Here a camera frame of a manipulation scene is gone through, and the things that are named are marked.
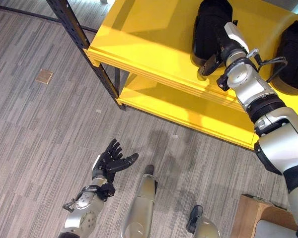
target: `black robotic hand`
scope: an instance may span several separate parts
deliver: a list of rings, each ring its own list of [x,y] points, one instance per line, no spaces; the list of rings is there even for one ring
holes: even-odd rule
[[[112,183],[116,172],[128,168],[137,160],[139,156],[137,153],[127,158],[122,158],[123,154],[120,153],[122,149],[119,145],[116,139],[110,142],[105,152],[100,155],[93,167],[92,179],[98,175],[103,175],[109,183]]]

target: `floor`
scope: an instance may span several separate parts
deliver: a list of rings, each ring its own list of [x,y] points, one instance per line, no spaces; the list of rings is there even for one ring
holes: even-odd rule
[[[54,73],[48,86],[34,82],[41,68]],[[149,163],[159,183],[152,238],[192,237],[185,225],[195,204],[223,238],[241,194],[289,206],[284,179],[253,152],[119,110],[60,24],[0,10],[0,238],[56,237],[67,217],[62,204],[90,183],[92,163],[112,138],[140,157],[116,175],[116,194],[90,237],[119,237]]]

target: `shelf board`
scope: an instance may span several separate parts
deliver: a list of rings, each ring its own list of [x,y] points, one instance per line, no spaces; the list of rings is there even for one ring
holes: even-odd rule
[[[298,15],[261,0],[229,2],[249,48],[259,48],[263,59],[274,56],[281,33],[298,20]],[[193,25],[200,3],[116,0],[87,55],[94,64],[104,62],[242,112],[233,90],[223,92],[216,85],[224,68],[202,80],[191,62]],[[261,76],[267,79],[271,69],[263,67]],[[298,96],[278,94],[298,113]]]
[[[118,101],[249,149],[258,138],[246,113],[135,74]]]

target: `black bag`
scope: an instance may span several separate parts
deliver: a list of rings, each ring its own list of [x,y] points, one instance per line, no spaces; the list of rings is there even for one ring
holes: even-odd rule
[[[219,49],[215,26],[224,27],[232,22],[233,8],[227,0],[204,0],[194,23],[192,61],[197,66],[204,63]]]
[[[287,66],[279,74],[280,79],[298,89],[298,21],[295,21],[282,33],[277,56],[284,56],[288,61]]]

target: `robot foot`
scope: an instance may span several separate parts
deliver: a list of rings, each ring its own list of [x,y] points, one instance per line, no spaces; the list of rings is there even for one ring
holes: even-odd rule
[[[189,221],[186,226],[186,229],[189,233],[192,233],[192,234],[194,233],[196,222],[198,218],[202,216],[202,213],[203,213],[203,207],[200,205],[196,205],[192,209]]]

